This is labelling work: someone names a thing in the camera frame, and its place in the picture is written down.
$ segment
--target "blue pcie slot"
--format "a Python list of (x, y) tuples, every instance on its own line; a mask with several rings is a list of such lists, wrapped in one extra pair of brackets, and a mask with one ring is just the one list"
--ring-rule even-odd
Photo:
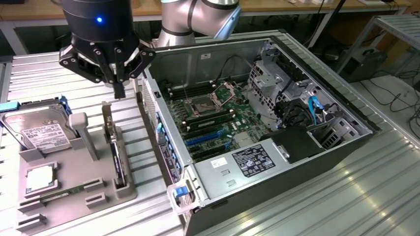
[(207, 140), (217, 139), (221, 136), (221, 132), (223, 132), (223, 130), (217, 131), (216, 133), (208, 134), (208, 135), (205, 135), (205, 136), (203, 136), (200, 138), (189, 140), (189, 141), (185, 142), (185, 145), (187, 146), (192, 146), (195, 144), (200, 144), (200, 143), (205, 142)]

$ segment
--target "open computer chassis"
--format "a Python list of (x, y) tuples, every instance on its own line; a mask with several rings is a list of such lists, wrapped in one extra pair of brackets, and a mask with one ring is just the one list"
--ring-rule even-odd
[(160, 48), (140, 100), (187, 235), (331, 170), (380, 131), (276, 37)]

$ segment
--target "gray plastic holder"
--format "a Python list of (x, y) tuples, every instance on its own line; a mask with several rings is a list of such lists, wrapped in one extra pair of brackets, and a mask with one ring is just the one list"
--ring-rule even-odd
[(103, 178), (95, 178), (95, 179), (91, 179), (89, 181), (84, 182), (85, 192), (92, 192), (96, 189), (100, 189), (103, 187), (105, 187), (105, 182), (104, 182)]
[[(99, 160), (97, 151), (95, 148), (95, 144), (92, 141), (92, 137), (87, 131), (87, 115), (85, 113), (77, 113), (69, 115), (69, 125), (71, 128), (77, 131), (80, 138), (69, 140), (71, 147), (73, 150), (79, 150), (87, 148), (91, 158), (93, 161)], [(32, 162), (39, 159), (44, 159), (48, 157), (47, 154), (41, 153), (39, 149), (33, 148), (29, 150), (19, 150), (19, 155), (25, 160), (25, 162)]]
[[(37, 165), (37, 166), (33, 166), (33, 167), (28, 168), (28, 169), (27, 169), (27, 172), (28, 172), (29, 170), (33, 170), (33, 169), (39, 168), (39, 167), (49, 166), (49, 165), (53, 166), (53, 171), (57, 171), (57, 169), (59, 169), (59, 163), (57, 163), (56, 161), (53, 161), (53, 162), (48, 162), (48, 163), (44, 163), (44, 164), (41, 164), (41, 165)], [(41, 189), (39, 189), (39, 190), (36, 190), (36, 191), (32, 191), (31, 193), (27, 193), (27, 194), (24, 195), (24, 198), (27, 198), (27, 199), (28, 199), (28, 198), (32, 198), (32, 197), (35, 197), (35, 196), (37, 196), (37, 195), (41, 195), (41, 194), (48, 193), (48, 192), (52, 192), (53, 190), (57, 190), (59, 188), (60, 188), (60, 182), (59, 182), (59, 180), (56, 179), (56, 180), (53, 181), (53, 185), (52, 185), (52, 186), (49, 186), (49, 187), (47, 187), (47, 188), (41, 188)]]
[(35, 214), (17, 222), (16, 230), (25, 232), (47, 224), (47, 218), (41, 214)]
[(113, 179), (112, 183), (113, 183), (113, 190), (116, 192), (117, 198), (124, 198), (129, 194), (132, 194), (133, 186), (132, 186), (132, 184), (129, 182), (127, 182), (127, 186), (123, 187), (123, 188), (117, 188), (115, 179)]
[(105, 196), (105, 193), (101, 192), (99, 194), (95, 194), (93, 196), (89, 196), (84, 199), (87, 208), (92, 209), (108, 202), (108, 198)]
[(31, 210), (35, 210), (37, 208), (45, 207), (45, 204), (41, 202), (41, 196), (37, 195), (32, 198), (28, 198), (19, 202), (17, 210), (21, 213), (25, 213)]

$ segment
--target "warning sticker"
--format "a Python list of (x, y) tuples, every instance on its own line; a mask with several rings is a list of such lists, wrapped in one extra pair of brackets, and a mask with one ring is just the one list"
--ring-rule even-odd
[(60, 124), (27, 129), (21, 132), (39, 150), (45, 150), (69, 144)]
[(276, 165), (261, 145), (256, 145), (232, 154), (245, 177), (255, 176)]

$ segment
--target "aluminum profile table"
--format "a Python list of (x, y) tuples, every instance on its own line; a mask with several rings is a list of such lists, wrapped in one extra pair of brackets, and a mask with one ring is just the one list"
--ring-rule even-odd
[(375, 26), (383, 28), (388, 33), (405, 41), (413, 48), (420, 50), (420, 17), (416, 15), (375, 16), (363, 29), (345, 56), (337, 63), (337, 73), (344, 69), (353, 52), (361, 46)]
[[(264, 35), (279, 37), (383, 131), (331, 171), (213, 226), (200, 236), (420, 234), (420, 151), (416, 148), (420, 143), (381, 115), (344, 79), (288, 34), (268, 31), (237, 34), (233, 38)], [(181, 224), (167, 199), (165, 184), (135, 106), (132, 88), (127, 88), (127, 99), (116, 101), (111, 88), (91, 83), (60, 67), (56, 53), (15, 57), (13, 63), (0, 66), (1, 72), (4, 76), (0, 82), (5, 83), (3, 98), (29, 101), (64, 94), (73, 111), (87, 112), (89, 130), (99, 128), (103, 122), (100, 101), (113, 103), (113, 117), (124, 130), (139, 193), (131, 202), (39, 235), (181, 236)], [(16, 150), (15, 140), (3, 134), (1, 236), (20, 235), (12, 227), (19, 163)]]

